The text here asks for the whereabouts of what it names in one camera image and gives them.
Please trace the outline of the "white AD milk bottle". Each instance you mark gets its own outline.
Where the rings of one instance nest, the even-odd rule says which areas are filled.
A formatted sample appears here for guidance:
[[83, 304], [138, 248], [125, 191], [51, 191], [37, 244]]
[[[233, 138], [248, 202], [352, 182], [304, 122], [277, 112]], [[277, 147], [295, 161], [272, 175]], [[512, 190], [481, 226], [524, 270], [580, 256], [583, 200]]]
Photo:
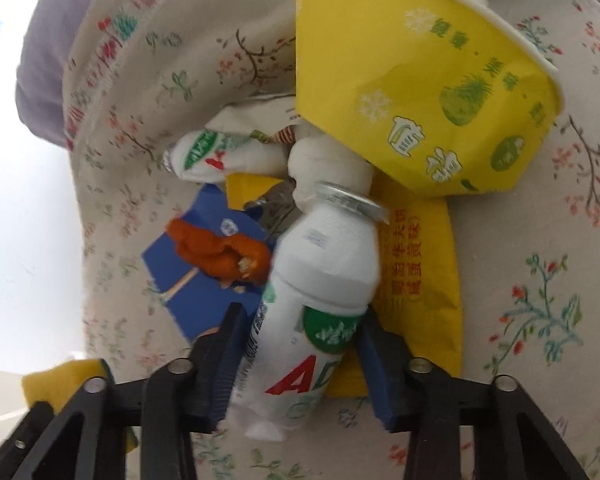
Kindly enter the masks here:
[[380, 281], [385, 209], [320, 182], [278, 241], [227, 411], [253, 440], [279, 442], [320, 403]]

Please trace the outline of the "blue paper box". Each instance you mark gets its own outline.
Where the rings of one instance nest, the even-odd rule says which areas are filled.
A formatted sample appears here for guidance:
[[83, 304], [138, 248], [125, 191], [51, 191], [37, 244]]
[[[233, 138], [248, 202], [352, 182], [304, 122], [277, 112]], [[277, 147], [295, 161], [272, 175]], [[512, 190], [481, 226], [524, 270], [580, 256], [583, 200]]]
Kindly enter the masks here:
[[[200, 189], [182, 219], [215, 235], [239, 233], [258, 242], [265, 240], [260, 226], [243, 212], [228, 208], [224, 192], [213, 184]], [[166, 233], [146, 248], [142, 258], [176, 325], [189, 341], [219, 326], [232, 302], [242, 304], [249, 315], [257, 310], [260, 287], [239, 282], [223, 285], [181, 258]]]

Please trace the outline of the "yellow sponge cloth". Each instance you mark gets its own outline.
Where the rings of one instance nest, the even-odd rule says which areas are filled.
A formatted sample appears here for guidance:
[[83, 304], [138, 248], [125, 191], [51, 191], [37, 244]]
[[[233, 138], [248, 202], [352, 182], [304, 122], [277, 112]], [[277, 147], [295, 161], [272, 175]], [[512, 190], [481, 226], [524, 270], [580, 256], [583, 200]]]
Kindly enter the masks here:
[[49, 370], [23, 376], [21, 387], [27, 407], [47, 403], [57, 415], [87, 379], [103, 377], [114, 383], [114, 375], [105, 360], [70, 360]]

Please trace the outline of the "orange peel scrap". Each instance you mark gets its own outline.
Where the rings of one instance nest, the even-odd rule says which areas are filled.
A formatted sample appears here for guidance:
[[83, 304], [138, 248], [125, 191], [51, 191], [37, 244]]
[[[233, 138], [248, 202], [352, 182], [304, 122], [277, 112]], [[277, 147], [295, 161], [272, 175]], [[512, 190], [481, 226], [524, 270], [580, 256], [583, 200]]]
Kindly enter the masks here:
[[183, 219], [173, 219], [166, 234], [187, 263], [221, 282], [263, 285], [271, 270], [272, 252], [265, 243], [236, 233], [219, 236]]

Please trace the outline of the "yellow snack wrapper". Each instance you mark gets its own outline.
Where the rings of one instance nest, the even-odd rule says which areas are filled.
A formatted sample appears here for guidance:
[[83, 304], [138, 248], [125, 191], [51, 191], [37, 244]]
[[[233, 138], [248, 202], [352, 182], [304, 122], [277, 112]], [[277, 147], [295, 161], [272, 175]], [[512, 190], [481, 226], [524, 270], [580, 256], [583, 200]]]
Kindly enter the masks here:
[[414, 356], [460, 376], [463, 307], [446, 200], [415, 195], [380, 172], [370, 198], [390, 214], [378, 226], [381, 272], [372, 301], [382, 328], [402, 336]]

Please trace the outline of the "crushed white AD bottle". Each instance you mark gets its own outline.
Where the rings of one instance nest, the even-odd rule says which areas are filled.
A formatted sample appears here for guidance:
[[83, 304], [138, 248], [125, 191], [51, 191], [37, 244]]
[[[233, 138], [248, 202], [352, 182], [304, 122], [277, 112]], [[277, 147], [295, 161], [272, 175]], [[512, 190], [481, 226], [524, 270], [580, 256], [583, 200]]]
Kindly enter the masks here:
[[241, 134], [213, 130], [186, 133], [163, 153], [162, 166], [181, 180], [218, 184], [230, 174], [284, 178], [284, 144], [263, 143]]

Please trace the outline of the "yellow paper cup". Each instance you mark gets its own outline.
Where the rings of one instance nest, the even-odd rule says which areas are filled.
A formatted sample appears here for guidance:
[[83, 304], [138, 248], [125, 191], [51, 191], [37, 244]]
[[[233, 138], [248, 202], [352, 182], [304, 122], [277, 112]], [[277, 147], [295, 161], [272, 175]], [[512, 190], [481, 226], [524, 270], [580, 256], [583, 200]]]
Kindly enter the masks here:
[[296, 0], [299, 115], [410, 191], [504, 192], [564, 107], [555, 66], [475, 0]]

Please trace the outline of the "floral beige bedspread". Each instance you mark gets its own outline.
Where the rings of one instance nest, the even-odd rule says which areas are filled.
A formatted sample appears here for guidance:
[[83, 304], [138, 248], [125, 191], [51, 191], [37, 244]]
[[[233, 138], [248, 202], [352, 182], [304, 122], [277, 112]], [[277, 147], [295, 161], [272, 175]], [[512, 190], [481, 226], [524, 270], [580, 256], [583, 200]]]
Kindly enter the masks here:
[[[463, 372], [516, 377], [600, 479], [600, 3], [483, 0], [558, 69], [566, 108], [516, 188], [450, 203]], [[126, 382], [186, 340], [140, 263], [198, 188], [163, 150], [294, 85], [294, 0], [71, 0], [64, 90], [84, 229], [87, 351]]]

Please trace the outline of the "lavender quilt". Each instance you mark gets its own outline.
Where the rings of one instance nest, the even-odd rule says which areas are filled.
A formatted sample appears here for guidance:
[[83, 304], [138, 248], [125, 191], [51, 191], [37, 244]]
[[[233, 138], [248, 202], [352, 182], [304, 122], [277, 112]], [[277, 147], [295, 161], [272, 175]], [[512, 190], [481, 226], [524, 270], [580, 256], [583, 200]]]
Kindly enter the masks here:
[[62, 76], [92, 0], [38, 0], [23, 38], [15, 90], [20, 122], [35, 136], [66, 145]]

